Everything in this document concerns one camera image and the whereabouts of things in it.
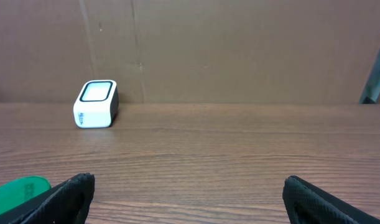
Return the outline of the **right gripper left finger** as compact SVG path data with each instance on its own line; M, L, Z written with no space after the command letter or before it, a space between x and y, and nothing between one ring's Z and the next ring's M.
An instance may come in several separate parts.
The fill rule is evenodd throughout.
M84 224L95 192L95 176L77 174L0 214L7 224Z

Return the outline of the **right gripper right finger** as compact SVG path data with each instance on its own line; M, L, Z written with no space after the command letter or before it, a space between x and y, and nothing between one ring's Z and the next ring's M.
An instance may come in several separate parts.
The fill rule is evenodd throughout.
M291 224L380 224L380 219L295 175L286 178L282 198Z

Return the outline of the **green lid jar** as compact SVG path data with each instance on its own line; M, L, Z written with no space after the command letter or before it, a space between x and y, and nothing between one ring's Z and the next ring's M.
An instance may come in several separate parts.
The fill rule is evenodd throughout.
M41 176L27 176L0 186L0 215L51 189Z

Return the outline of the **white barcode scanner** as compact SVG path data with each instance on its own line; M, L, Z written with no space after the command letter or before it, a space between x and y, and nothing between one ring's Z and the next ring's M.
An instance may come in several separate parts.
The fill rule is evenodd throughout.
M118 86L114 80L86 82L73 105L79 128L108 128L118 113Z

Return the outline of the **green pole at wall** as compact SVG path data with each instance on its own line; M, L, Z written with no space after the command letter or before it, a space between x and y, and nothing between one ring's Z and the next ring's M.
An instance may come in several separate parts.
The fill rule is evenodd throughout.
M369 78L364 86L359 104L376 104L380 96L380 49Z

